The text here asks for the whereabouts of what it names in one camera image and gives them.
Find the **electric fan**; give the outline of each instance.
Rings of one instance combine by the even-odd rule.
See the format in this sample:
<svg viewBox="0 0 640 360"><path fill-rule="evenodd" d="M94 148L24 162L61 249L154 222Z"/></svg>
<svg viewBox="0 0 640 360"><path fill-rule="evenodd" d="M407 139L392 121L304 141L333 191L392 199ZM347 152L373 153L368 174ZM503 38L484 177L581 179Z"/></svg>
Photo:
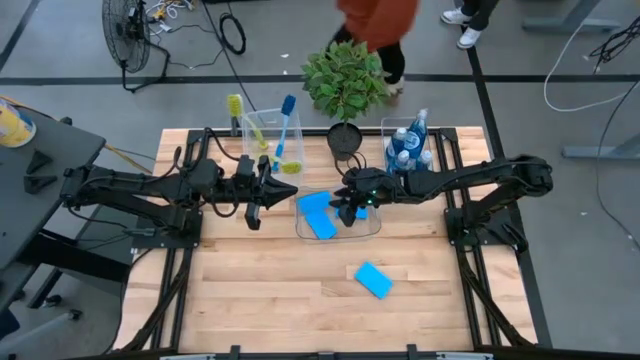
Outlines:
<svg viewBox="0 0 640 360"><path fill-rule="evenodd" d="M142 0L103 0L102 28L109 52L116 64L122 69L122 87L132 93L162 82L167 75L167 66L171 55L167 49L158 46L149 39L149 22ZM162 75L147 80L136 87L127 87L125 73L142 70L149 60L149 49L153 47L165 55Z"/></svg>

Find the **yellow container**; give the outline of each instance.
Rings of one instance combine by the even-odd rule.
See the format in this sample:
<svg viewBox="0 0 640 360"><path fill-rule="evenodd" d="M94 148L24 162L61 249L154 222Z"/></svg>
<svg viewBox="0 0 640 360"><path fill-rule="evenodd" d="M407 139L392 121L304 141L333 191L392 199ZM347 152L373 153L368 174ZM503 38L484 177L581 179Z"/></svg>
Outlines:
<svg viewBox="0 0 640 360"><path fill-rule="evenodd" d="M20 147L36 134L36 125L0 99L0 146Z"/></svg>

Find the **potted plant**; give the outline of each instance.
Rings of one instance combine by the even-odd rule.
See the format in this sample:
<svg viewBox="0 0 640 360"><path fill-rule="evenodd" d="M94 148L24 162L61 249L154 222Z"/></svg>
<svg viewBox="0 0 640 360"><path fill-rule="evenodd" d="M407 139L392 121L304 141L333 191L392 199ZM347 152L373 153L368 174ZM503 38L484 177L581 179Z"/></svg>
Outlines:
<svg viewBox="0 0 640 360"><path fill-rule="evenodd" d="M309 55L302 70L303 89L314 107L341 122L329 129L327 142L334 158L346 161L362 143L360 129L349 121L382 103L387 95L380 58L367 51L366 43L333 42L328 49Z"/></svg>

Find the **green plant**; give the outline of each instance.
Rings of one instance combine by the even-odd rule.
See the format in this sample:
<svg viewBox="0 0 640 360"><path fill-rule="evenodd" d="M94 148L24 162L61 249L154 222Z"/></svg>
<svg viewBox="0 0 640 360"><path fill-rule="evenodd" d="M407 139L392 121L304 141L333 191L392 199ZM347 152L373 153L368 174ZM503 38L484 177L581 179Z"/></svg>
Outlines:
<svg viewBox="0 0 640 360"><path fill-rule="evenodd" d="M386 97L380 58L367 43L333 42L329 49L309 55L302 65L304 87L314 106L347 123Z"/></svg>

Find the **fan stand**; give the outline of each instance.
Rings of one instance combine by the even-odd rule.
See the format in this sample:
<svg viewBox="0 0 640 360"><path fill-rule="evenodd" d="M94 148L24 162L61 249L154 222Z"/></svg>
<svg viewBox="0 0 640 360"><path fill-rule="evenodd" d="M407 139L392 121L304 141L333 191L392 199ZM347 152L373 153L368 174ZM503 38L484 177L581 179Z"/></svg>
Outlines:
<svg viewBox="0 0 640 360"><path fill-rule="evenodd" d="M164 66L162 68L162 75L160 75L157 78L148 80L146 82L144 82L143 84L140 84L136 87L127 87L127 78L126 78L126 68L127 68L127 61L126 60L120 60L120 68L122 69L122 87L127 90L130 91L132 94L134 94L136 91L142 89L143 87L147 87L149 85L153 85L153 84L159 84L164 82L164 79L167 77L167 67L169 66L169 59L171 58L171 54L169 53L169 50L163 48L162 46L158 46L154 43L152 43L151 41L145 40L145 43L147 43L148 45L150 45L153 48L156 48L160 51L162 51L164 53Z"/></svg>

